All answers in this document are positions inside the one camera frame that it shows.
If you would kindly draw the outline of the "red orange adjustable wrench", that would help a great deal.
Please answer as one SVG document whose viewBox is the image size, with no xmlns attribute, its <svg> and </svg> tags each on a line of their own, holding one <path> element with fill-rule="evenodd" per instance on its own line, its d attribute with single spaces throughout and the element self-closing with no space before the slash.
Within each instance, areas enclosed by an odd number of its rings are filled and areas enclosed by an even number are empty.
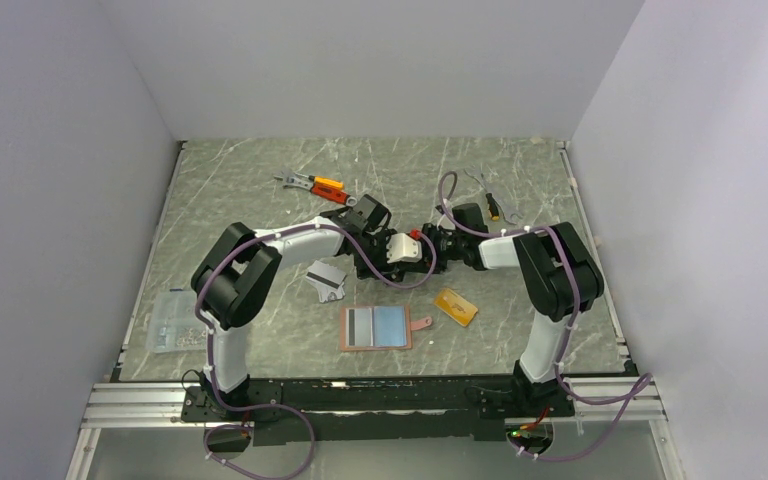
<svg viewBox="0 0 768 480">
<path fill-rule="evenodd" d="M 273 178 L 279 181 L 283 188 L 309 191 L 313 195 L 343 206 L 353 207 L 358 202 L 355 196 L 344 189 L 342 182 L 334 179 L 306 175 L 292 170 L 283 170 L 275 174 Z"/>
</svg>

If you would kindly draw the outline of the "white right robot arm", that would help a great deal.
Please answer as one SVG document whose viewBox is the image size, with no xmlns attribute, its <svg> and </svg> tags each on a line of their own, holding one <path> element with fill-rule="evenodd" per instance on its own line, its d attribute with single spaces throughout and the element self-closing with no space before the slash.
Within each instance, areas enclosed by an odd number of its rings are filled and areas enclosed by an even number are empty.
<svg viewBox="0 0 768 480">
<path fill-rule="evenodd" d="M 568 222 L 491 233 L 482 222 L 462 224 L 451 211 L 444 218 L 421 228 L 434 247 L 437 269 L 459 261 L 477 271 L 516 269 L 522 276 L 535 317 L 510 392 L 517 411 L 534 415 L 548 404 L 550 391 L 561 387 L 571 331 L 578 315 L 603 296 L 603 274 Z"/>
</svg>

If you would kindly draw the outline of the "brown leather card holder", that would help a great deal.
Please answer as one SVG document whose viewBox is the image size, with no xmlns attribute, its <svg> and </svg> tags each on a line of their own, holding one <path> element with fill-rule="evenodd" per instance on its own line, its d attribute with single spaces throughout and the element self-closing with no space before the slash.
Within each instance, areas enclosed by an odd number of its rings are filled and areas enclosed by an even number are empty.
<svg viewBox="0 0 768 480">
<path fill-rule="evenodd" d="M 346 344 L 346 312 L 350 308 L 373 309 L 374 315 L 374 345 L 372 347 L 348 347 Z M 340 312 L 340 344 L 344 352 L 408 350 L 413 347 L 414 332 L 429 328 L 433 324 L 430 316 L 411 319 L 410 309 L 406 305 L 399 306 L 350 306 Z"/>
</svg>

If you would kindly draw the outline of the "aluminium frame rail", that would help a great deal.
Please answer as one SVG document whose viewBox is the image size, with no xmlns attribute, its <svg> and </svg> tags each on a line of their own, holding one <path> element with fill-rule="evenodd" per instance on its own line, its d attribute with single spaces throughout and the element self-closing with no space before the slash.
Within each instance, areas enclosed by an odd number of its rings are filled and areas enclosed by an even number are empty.
<svg viewBox="0 0 768 480">
<path fill-rule="evenodd" d="M 97 383 L 81 421 L 83 429 L 178 427 L 185 389 L 175 383 Z"/>
</svg>

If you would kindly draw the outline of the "clear plastic screw box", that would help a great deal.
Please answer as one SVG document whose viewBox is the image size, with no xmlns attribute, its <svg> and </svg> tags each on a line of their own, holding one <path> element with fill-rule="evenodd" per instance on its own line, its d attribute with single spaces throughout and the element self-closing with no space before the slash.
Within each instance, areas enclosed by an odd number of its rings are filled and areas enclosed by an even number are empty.
<svg viewBox="0 0 768 480">
<path fill-rule="evenodd" d="M 195 302 L 192 290 L 158 293 L 149 316 L 145 348 L 156 354 L 204 350 L 207 331 L 194 314 Z"/>
</svg>

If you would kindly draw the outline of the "yellow handled screwdriver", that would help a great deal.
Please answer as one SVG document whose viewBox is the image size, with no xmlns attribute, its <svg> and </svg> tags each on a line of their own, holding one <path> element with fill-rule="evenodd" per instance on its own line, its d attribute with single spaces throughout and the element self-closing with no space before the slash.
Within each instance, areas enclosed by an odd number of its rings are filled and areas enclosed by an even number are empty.
<svg viewBox="0 0 768 480">
<path fill-rule="evenodd" d="M 485 194 L 485 200 L 490 218 L 493 221 L 499 221 L 501 218 L 501 211 L 495 196 L 492 193 L 487 192 Z"/>
</svg>

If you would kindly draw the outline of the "silver magnetic stripe card stack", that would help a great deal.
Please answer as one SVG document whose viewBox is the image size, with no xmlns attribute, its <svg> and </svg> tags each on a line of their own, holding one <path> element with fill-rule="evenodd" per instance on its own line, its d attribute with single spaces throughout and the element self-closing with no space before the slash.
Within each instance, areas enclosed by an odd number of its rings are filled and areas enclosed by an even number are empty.
<svg viewBox="0 0 768 480">
<path fill-rule="evenodd" d="M 345 297 L 346 273 L 332 265 L 314 261 L 306 270 L 305 280 L 312 285 L 320 303 L 330 303 Z"/>
</svg>

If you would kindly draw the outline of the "orange card stack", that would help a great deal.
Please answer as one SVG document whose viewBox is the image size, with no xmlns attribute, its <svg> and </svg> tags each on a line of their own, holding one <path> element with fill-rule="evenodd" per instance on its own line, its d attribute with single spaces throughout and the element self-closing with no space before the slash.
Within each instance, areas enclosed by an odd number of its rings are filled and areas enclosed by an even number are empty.
<svg viewBox="0 0 768 480">
<path fill-rule="evenodd" d="M 462 327 L 468 327 L 478 313 L 478 307 L 451 288 L 443 288 L 433 305 Z"/>
</svg>

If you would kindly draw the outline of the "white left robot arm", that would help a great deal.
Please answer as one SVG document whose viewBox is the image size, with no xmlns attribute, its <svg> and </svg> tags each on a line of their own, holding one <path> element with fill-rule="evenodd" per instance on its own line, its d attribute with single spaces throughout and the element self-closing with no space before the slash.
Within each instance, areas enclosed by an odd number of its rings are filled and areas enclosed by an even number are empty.
<svg viewBox="0 0 768 480">
<path fill-rule="evenodd" d="M 279 271 L 349 254 L 361 264 L 376 261 L 381 270 L 390 218 L 382 203 L 365 195 L 353 206 L 280 229 L 257 230 L 241 222 L 226 228 L 191 278 L 195 313 L 207 331 L 201 384 L 218 417 L 235 419 L 249 403 L 249 323 L 263 308 Z"/>
</svg>

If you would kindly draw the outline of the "silver open end wrench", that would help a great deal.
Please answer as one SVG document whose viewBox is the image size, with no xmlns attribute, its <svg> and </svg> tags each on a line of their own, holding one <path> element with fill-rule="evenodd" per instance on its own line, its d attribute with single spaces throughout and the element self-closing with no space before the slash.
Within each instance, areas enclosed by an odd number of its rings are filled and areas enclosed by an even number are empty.
<svg viewBox="0 0 768 480">
<path fill-rule="evenodd" d="M 475 180 L 485 191 L 485 200 L 488 212 L 494 221 L 504 221 L 509 225 L 518 225 L 524 222 L 524 216 L 516 206 L 502 195 L 480 166 L 472 166 L 464 169 L 464 173 Z"/>
</svg>

